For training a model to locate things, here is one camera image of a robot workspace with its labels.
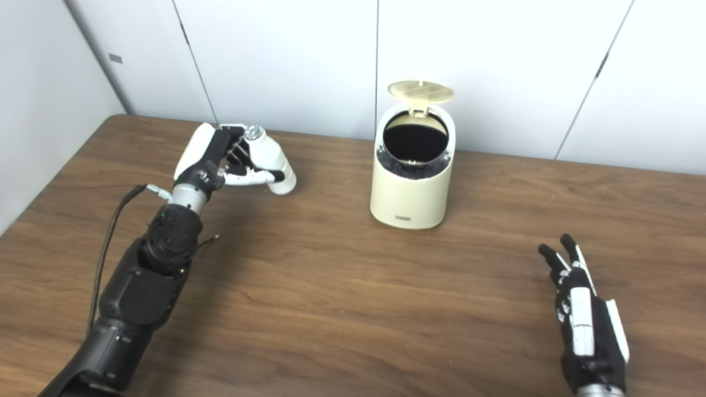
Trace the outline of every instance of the robot finger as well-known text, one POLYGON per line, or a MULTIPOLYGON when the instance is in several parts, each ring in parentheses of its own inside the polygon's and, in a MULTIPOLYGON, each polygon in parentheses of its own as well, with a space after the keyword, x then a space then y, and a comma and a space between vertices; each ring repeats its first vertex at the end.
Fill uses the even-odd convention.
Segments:
POLYGON ((608 313, 608 317, 610 318, 613 334, 615 335, 616 342, 618 343, 618 348, 623 356, 623 360, 625 360, 625 363, 627 364, 628 361, 630 361, 630 348, 628 347, 628 339, 625 336, 623 322, 621 321, 620 314, 618 313, 618 307, 616 306, 615 300, 609 300, 606 302, 606 311, 608 313))
POLYGON ((549 268, 551 268, 549 277, 554 282, 554 285, 558 287, 561 282, 561 278, 571 271, 571 267, 564 261, 557 251, 554 251, 546 244, 540 244, 537 251, 544 257, 546 264, 548 264, 549 268))
POLYGON ((239 141, 233 144, 233 146, 226 153, 226 160, 228 163, 233 165, 245 165, 247 167, 255 167, 252 159, 248 153, 248 148, 244 146, 247 142, 241 137, 239 141))
POLYGON ((252 169, 244 165, 229 165, 225 175, 225 184, 228 186, 269 184, 276 181, 277 177, 272 172, 252 169))
POLYGON ((576 244, 576 241, 570 235, 564 233, 561 235, 559 241, 561 242, 561 245, 564 246, 564 249, 569 253, 569 261, 571 261, 571 263, 576 261, 586 263, 583 260, 583 255, 581 254, 578 244, 576 244))

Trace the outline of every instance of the wire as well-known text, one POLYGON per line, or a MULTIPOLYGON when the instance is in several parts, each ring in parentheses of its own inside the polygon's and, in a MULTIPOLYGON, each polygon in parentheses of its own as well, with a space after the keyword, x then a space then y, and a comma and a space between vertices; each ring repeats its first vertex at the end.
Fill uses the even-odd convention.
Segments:
POLYGON ((141 193, 143 190, 147 188, 146 184, 139 184, 135 186, 132 190, 130 190, 130 193, 127 193, 125 197, 123 197, 122 200, 120 200, 120 204, 118 204, 118 208, 115 208, 115 213, 113 214, 113 218, 110 221, 110 226, 108 227, 108 233, 105 235, 105 242, 103 243, 103 249, 100 252, 100 258, 98 259, 98 265, 96 266, 95 269, 95 281, 93 283, 93 296, 91 297, 90 301, 90 313, 88 314, 88 327, 86 328, 86 335, 90 332, 91 328, 93 328, 93 321, 95 320, 95 310, 96 306, 98 305, 98 290, 100 289, 100 276, 103 274, 103 266, 105 265, 105 254, 108 252, 108 246, 110 245, 110 239, 113 238, 113 231, 115 231, 115 225, 118 221, 118 217, 120 216, 120 211, 123 210, 123 207, 127 203, 130 202, 130 200, 134 199, 135 196, 137 196, 139 193, 141 193))
POLYGON ((220 237, 220 235, 215 235, 215 236, 211 237, 210 239, 203 240, 198 246, 196 246, 196 249, 199 249, 210 242, 216 241, 219 237, 220 237))

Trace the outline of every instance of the robotic hand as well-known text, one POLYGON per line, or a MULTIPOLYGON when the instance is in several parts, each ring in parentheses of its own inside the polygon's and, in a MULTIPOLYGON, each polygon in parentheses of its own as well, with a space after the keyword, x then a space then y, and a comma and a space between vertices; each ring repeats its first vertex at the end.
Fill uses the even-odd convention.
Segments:
POLYGON ((586 260, 570 235, 561 236, 570 265, 549 246, 539 253, 551 268, 556 285, 556 316, 561 322, 564 353, 561 369, 569 387, 580 397, 624 397, 628 341, 614 300, 596 294, 586 260))
POLYGON ((268 184, 276 194, 286 194, 297 183, 280 146, 262 127, 242 124, 199 126, 174 180, 172 192, 139 185, 120 203, 99 269, 122 206, 145 189, 167 200, 120 260, 100 296, 95 322, 92 305, 78 352, 40 397, 118 396, 127 389, 152 334, 169 319, 189 276, 203 229, 199 215, 211 193, 224 185, 268 184))

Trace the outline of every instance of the cream trash can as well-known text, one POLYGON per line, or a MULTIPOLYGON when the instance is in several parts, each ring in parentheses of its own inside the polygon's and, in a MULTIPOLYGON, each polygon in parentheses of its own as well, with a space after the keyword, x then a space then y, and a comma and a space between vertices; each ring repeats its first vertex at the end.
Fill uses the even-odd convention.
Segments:
POLYGON ((375 134, 370 211, 402 229, 428 229, 446 212, 456 128, 438 104, 453 91, 428 81, 400 81, 388 87, 404 101, 383 114, 375 134))

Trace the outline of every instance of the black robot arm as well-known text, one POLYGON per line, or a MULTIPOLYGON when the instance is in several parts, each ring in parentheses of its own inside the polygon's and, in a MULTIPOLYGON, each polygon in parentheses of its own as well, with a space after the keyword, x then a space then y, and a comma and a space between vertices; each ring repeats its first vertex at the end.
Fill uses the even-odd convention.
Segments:
POLYGON ((199 214, 223 186, 220 163, 232 157, 243 133, 233 126, 216 130, 201 158, 176 178, 172 193, 150 185, 167 203, 126 250, 86 339, 39 397, 118 396, 128 387, 152 334, 177 303, 203 229, 199 214))

